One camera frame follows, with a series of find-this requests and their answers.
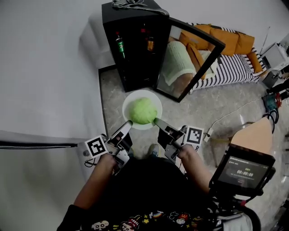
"marble floor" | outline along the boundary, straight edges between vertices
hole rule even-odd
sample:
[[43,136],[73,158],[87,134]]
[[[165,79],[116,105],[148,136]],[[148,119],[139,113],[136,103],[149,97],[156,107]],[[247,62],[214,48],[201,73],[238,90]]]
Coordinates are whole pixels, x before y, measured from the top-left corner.
[[[122,117],[122,104],[126,96],[116,69],[103,72],[100,76],[102,85],[103,107],[109,135],[113,134],[125,121]],[[242,128],[248,121],[257,121],[265,113],[261,97],[266,89],[261,83],[236,83],[213,88],[200,89],[187,95],[180,103],[176,103],[155,92],[163,105],[162,120],[175,128],[191,125],[207,131],[212,124],[213,138],[227,138]],[[280,119],[273,136],[272,155],[275,157],[276,173],[264,187],[264,194],[248,203],[259,216],[263,230],[270,230],[275,222],[275,215],[289,192],[289,175],[285,163],[289,157],[285,148],[289,142],[284,135],[289,132],[289,106],[283,102],[280,108]],[[131,129],[133,149],[138,158],[142,158],[152,143],[157,143],[158,128],[140,131]],[[202,144],[198,153],[209,169],[214,172],[224,154],[225,144],[213,145],[210,141]]]

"cartoon print shirt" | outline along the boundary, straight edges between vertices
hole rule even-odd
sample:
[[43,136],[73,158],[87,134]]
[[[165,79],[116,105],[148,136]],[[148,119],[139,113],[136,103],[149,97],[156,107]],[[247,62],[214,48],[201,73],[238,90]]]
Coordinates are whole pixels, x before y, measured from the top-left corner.
[[129,162],[90,210],[70,205],[57,231],[198,230],[204,200],[175,165]]

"mini fridge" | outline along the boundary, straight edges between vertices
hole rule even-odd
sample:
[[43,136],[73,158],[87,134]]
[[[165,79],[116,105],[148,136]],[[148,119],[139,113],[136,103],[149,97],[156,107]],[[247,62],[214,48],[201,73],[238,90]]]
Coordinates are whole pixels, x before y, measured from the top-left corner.
[[[144,0],[153,9],[160,6]],[[225,45],[209,33],[154,11],[102,5],[103,27],[126,92],[151,87],[180,102]],[[204,49],[203,62],[199,61]]]

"green dough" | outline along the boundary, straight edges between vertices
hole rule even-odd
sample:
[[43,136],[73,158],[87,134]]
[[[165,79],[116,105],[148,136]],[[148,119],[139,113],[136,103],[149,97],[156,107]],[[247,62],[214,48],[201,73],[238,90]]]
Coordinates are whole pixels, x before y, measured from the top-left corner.
[[132,102],[130,115],[132,122],[146,125],[157,117],[157,109],[149,98],[140,98]]

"electrical outlet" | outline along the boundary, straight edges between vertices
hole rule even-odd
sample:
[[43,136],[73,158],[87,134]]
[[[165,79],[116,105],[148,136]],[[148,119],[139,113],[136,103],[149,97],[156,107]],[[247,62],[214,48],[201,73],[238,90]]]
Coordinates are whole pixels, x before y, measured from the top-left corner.
[[205,136],[204,136],[204,141],[205,141],[205,142],[208,142],[208,141],[209,141],[211,135],[213,134],[213,131],[214,131],[214,130],[213,130],[212,128],[210,128],[210,129],[208,130],[208,132],[205,134]]

